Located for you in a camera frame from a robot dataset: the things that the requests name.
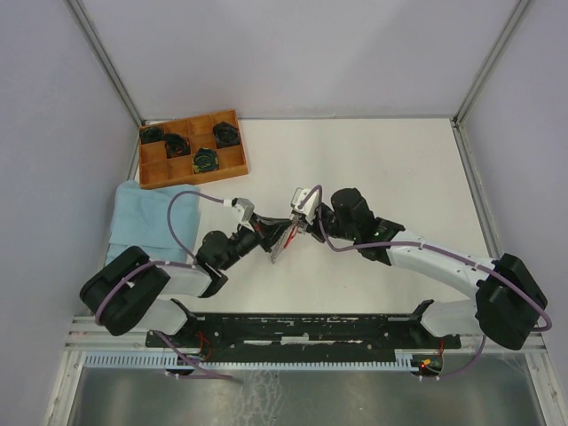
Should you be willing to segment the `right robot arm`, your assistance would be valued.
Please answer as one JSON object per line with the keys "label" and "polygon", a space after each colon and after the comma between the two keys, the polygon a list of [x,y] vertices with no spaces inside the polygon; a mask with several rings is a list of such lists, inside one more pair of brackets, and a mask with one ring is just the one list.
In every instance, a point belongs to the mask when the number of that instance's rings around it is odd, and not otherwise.
{"label": "right robot arm", "polygon": [[482,334],[518,351],[529,334],[551,327],[548,300],[525,263],[505,253],[500,258],[472,256],[426,241],[403,225],[376,216],[356,188],[322,201],[322,189],[296,190],[291,207],[305,231],[340,253],[420,273],[461,293],[457,302],[424,302],[418,319],[406,328],[408,339],[427,347],[447,335]]}

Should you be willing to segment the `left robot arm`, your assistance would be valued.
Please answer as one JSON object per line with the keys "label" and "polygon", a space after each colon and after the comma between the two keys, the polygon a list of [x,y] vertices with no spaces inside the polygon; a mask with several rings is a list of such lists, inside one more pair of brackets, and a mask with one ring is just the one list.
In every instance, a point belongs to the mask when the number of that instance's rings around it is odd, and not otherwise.
{"label": "left robot arm", "polygon": [[225,271],[253,249],[272,253],[291,225],[290,219],[253,215],[250,226],[240,225],[230,236],[211,231],[195,264],[153,260],[142,248],[129,247],[83,285],[80,299],[111,335],[140,327],[186,346],[196,336],[196,325],[173,298],[216,295],[228,281]]}

